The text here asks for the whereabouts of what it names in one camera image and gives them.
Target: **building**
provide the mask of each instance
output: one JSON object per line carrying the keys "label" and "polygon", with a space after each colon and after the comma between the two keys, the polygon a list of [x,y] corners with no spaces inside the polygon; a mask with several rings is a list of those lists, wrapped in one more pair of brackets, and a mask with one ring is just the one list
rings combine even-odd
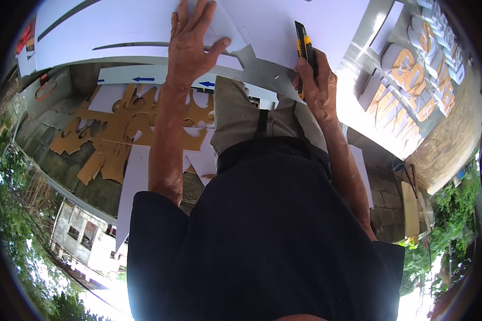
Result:
{"label": "building", "polygon": [[59,257],[69,254],[71,261],[77,260],[95,271],[124,271],[128,239],[115,253],[115,236],[115,226],[65,201],[55,218],[51,249],[57,247]]}

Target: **person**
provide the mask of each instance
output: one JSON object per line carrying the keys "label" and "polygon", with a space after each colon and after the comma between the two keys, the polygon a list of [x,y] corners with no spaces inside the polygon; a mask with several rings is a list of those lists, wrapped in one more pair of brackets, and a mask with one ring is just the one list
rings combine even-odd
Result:
{"label": "person", "polygon": [[366,190],[336,116],[336,75],[298,59],[307,105],[270,112],[241,82],[214,93],[218,175],[187,216],[182,199],[186,96],[230,40],[204,52],[215,2],[171,18],[168,74],[149,154],[148,191],[132,209],[127,286],[142,320],[395,320],[404,248],[377,241]]}

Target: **black shirt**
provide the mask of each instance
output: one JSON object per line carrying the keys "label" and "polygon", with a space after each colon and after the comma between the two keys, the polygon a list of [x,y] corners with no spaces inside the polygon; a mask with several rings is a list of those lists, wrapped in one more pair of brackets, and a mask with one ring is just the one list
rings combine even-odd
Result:
{"label": "black shirt", "polygon": [[136,321],[384,321],[404,248],[370,241],[318,162],[273,152],[213,178],[189,217],[136,194],[127,260]]}

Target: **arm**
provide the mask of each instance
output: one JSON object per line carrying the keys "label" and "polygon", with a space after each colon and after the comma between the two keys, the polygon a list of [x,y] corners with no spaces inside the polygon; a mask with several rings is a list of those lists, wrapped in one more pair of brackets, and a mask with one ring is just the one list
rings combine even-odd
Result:
{"label": "arm", "polygon": [[216,64],[230,39],[218,40],[204,52],[204,34],[211,23],[216,3],[198,0],[187,19],[186,0],[172,14],[168,48],[168,75],[159,98],[159,115],[148,162],[148,190],[160,193],[175,205],[182,200],[182,120],[191,84]]}
{"label": "arm", "polygon": [[376,241],[377,238],[370,227],[370,206],[366,188],[337,119],[337,76],[330,69],[327,56],[318,49],[314,51],[318,62],[316,80],[309,63],[299,58],[296,65],[299,74],[296,75],[293,85],[297,87],[299,79],[302,79],[307,105],[325,136],[332,168],[332,185],[347,203],[370,240]]}

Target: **khaki pants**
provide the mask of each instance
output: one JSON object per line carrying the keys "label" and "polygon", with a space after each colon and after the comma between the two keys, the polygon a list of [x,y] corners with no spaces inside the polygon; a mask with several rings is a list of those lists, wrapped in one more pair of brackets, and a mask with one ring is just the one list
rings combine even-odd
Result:
{"label": "khaki pants", "polygon": [[[242,82],[217,76],[214,85],[214,125],[216,131],[211,146],[216,157],[232,145],[250,140],[257,129],[259,108],[248,100],[248,89]],[[295,101],[281,97],[275,110],[268,112],[266,134],[268,137],[291,136],[299,138],[299,129],[293,116]],[[325,137],[307,105],[297,103],[296,117],[305,137],[311,144],[327,151]]]}

